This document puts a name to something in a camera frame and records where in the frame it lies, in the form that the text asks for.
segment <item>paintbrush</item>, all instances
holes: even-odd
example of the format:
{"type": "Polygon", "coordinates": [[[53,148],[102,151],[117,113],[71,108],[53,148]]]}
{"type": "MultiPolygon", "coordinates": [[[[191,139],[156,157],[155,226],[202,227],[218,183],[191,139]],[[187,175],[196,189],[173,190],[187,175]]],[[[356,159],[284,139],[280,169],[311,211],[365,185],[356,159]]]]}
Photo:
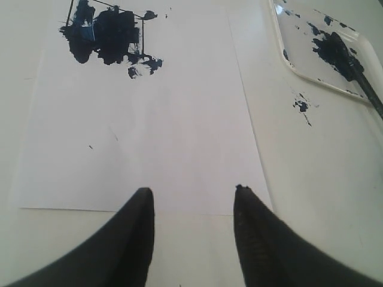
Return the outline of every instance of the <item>paintbrush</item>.
{"type": "Polygon", "coordinates": [[[336,56],[338,60],[338,68],[343,70],[345,73],[343,76],[347,79],[358,82],[373,107],[383,119],[383,103],[375,93],[366,76],[364,76],[363,68],[361,68],[361,66],[356,62],[356,59],[349,54],[346,44],[336,32],[333,32],[330,35],[329,40],[333,43],[332,47],[334,56],[336,56]]]}

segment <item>white table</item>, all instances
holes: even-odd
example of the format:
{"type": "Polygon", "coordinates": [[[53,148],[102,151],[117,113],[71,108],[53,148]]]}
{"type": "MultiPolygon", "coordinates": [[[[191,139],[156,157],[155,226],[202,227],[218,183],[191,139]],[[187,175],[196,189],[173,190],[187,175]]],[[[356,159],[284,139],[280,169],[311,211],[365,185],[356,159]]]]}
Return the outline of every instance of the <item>white table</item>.
{"type": "MultiPolygon", "coordinates": [[[[378,0],[300,0],[370,39],[383,63],[378,0]]],[[[266,0],[227,8],[276,214],[334,258],[383,281],[383,123],[372,107],[304,81],[281,61],[266,0]],[[294,93],[312,103],[307,116],[294,93]]],[[[113,213],[7,207],[50,0],[2,1],[0,285],[76,247],[113,213]]],[[[147,286],[243,286],[231,216],[156,216],[147,286]]]]}

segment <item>paper sheet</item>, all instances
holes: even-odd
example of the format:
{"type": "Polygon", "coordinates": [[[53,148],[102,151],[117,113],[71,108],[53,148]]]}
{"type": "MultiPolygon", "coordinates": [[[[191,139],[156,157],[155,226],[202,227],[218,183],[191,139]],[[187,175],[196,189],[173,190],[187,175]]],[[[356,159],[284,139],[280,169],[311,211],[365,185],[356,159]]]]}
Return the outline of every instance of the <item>paper sheet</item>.
{"type": "MultiPolygon", "coordinates": [[[[242,184],[270,207],[224,10],[111,2],[137,17],[158,15],[145,22],[145,53],[163,65],[131,79],[125,58],[105,65],[93,52],[79,63],[59,33],[70,1],[54,1],[14,181],[17,204],[116,211],[150,187],[157,211],[230,215],[242,184]]],[[[96,15],[107,9],[89,5],[96,15]]]]}

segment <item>white surface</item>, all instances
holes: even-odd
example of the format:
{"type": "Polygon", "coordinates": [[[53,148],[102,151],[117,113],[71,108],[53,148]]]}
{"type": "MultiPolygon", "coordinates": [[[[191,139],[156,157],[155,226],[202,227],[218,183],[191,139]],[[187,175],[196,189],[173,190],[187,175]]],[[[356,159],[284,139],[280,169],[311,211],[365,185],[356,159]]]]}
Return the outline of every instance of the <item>white surface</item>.
{"type": "Polygon", "coordinates": [[[317,84],[369,103],[358,82],[347,81],[334,69],[334,66],[326,63],[318,53],[313,51],[313,48],[318,48],[313,40],[324,38],[322,32],[314,35],[310,26],[314,25],[319,31],[324,31],[329,35],[333,32],[338,33],[349,48],[349,53],[364,67],[364,74],[374,86],[376,93],[383,94],[382,65],[373,47],[361,33],[349,26],[343,27],[341,22],[336,19],[332,19],[328,25],[324,21],[326,15],[318,10],[313,10],[310,6],[302,5],[294,0],[288,0],[287,3],[284,1],[269,0],[275,22],[275,32],[281,48],[281,57],[293,72],[317,84]],[[355,50],[357,54],[352,53],[351,49],[355,50]],[[284,50],[287,52],[288,60],[284,57],[284,50]]]}
{"type": "MultiPolygon", "coordinates": [[[[378,1],[301,2],[342,19],[365,35],[383,60],[383,8],[378,1]]],[[[232,24],[276,213],[334,258],[383,281],[381,119],[372,108],[308,83],[286,67],[279,57],[266,1],[220,3],[232,24]],[[292,107],[295,94],[289,86],[305,91],[320,105],[307,112],[312,127],[292,107]]],[[[2,39],[11,40],[0,48],[0,284],[68,252],[113,215],[6,205],[32,91],[33,80],[24,79],[36,77],[47,24],[44,12],[49,8],[49,0],[22,0],[6,1],[0,11],[8,28],[2,30],[2,39]]],[[[147,286],[243,286],[232,217],[191,217],[157,214],[156,247],[147,286]],[[219,261],[220,256],[226,256],[224,262],[219,261]],[[208,262],[210,268],[199,267],[200,262],[208,262]]]]}
{"type": "MultiPolygon", "coordinates": [[[[242,184],[271,207],[225,11],[162,1],[168,18],[145,24],[145,52],[163,67],[132,80],[95,53],[76,61],[58,32],[68,2],[54,1],[18,206],[117,211],[150,187],[159,212],[231,215],[242,184]]],[[[95,16],[106,9],[90,5],[95,16]]]]}

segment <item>paint tray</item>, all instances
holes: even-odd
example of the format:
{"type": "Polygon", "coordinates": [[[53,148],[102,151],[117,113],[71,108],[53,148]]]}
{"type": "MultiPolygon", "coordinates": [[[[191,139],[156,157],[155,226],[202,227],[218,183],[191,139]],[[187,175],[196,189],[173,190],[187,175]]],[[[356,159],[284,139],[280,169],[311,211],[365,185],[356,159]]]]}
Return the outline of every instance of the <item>paint tray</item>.
{"type": "Polygon", "coordinates": [[[356,81],[347,81],[334,66],[319,57],[314,41],[338,33],[350,55],[364,67],[364,75],[378,96],[383,95],[383,68],[370,42],[348,25],[293,0],[269,0],[281,57],[297,75],[368,102],[356,81]]]}

